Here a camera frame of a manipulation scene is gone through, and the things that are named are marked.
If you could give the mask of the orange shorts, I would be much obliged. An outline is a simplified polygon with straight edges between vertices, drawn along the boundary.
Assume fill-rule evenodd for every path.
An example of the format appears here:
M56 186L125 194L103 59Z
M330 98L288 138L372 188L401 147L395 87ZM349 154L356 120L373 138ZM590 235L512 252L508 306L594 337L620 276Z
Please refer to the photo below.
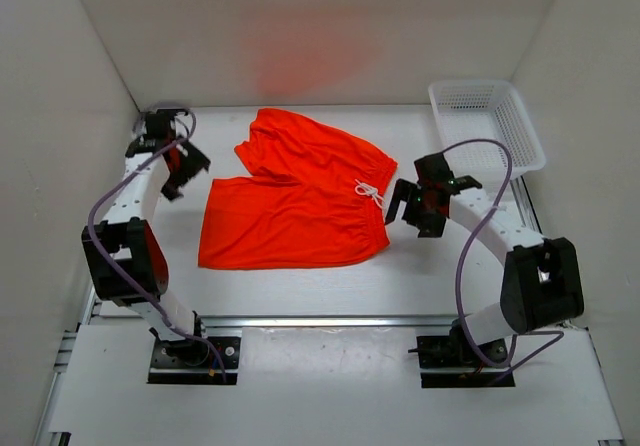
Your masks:
M389 246L384 195L398 164L374 144L298 113L262 108L234 151L248 174L213 180L199 267L342 267Z

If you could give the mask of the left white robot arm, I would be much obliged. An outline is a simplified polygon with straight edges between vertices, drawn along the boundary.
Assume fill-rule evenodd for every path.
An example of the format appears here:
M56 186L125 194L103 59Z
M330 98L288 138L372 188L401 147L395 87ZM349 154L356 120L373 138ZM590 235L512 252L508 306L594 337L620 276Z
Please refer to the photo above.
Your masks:
M142 112L124 153L123 177L92 206L81 234L98 298L143 318L162 348L188 366L205 362L213 347L199 315L169 289L152 219L160 199L182 198L183 187L210 167L191 142L195 130L187 107Z

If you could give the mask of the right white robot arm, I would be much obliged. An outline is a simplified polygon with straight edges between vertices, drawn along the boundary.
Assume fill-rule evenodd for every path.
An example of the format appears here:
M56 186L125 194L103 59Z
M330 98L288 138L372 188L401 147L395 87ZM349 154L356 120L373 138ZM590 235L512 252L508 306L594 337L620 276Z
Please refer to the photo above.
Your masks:
M460 365L480 359L485 344L577 318L584 296L574 244L550 239L521 225L501 210L482 184L457 177L441 153L414 163L417 181L396 181L385 217L401 218L421 238L439 238L454 222L480 242L503 268L499 300L471 315L461 314L452 327L449 353Z

